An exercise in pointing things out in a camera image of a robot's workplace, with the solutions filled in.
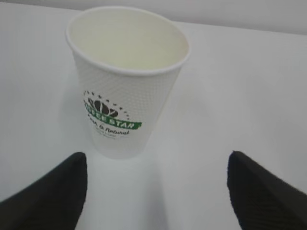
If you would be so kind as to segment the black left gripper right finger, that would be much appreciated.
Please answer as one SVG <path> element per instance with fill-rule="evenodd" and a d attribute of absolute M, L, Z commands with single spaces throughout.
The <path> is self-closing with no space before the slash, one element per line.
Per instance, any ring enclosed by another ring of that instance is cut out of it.
<path fill-rule="evenodd" d="M 307 228 L 307 195 L 240 151 L 229 156 L 227 187 L 241 229 Z"/>

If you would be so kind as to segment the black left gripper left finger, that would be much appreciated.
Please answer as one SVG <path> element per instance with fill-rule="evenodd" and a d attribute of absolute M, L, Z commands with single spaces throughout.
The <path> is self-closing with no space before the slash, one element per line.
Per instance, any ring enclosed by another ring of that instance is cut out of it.
<path fill-rule="evenodd" d="M 87 194 L 86 155 L 77 152 L 0 203 L 2 230 L 73 230 Z"/>

